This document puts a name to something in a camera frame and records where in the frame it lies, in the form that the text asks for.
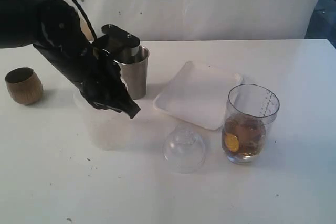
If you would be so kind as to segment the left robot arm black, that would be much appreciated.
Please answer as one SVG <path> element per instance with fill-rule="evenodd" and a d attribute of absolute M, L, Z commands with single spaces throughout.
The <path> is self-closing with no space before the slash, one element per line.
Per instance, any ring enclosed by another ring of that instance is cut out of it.
<path fill-rule="evenodd" d="M 102 32 L 90 42 L 77 11 L 64 0 L 1 0 L 2 48 L 33 45 L 92 107 L 133 118 L 140 107 L 128 94 L 115 58 L 137 47 L 139 38 L 109 24 Z"/>

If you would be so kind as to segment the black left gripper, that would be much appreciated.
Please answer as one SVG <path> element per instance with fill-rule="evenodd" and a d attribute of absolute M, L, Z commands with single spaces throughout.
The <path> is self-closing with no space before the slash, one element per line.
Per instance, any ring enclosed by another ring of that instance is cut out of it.
<path fill-rule="evenodd" d="M 130 98 L 121 81 L 115 57 L 134 57 L 140 39 L 113 24 L 101 27 L 103 36 L 90 42 L 83 32 L 49 39 L 44 32 L 34 35 L 34 48 L 65 76 L 82 97 L 97 110 L 114 110 L 134 118 L 140 107 Z"/>

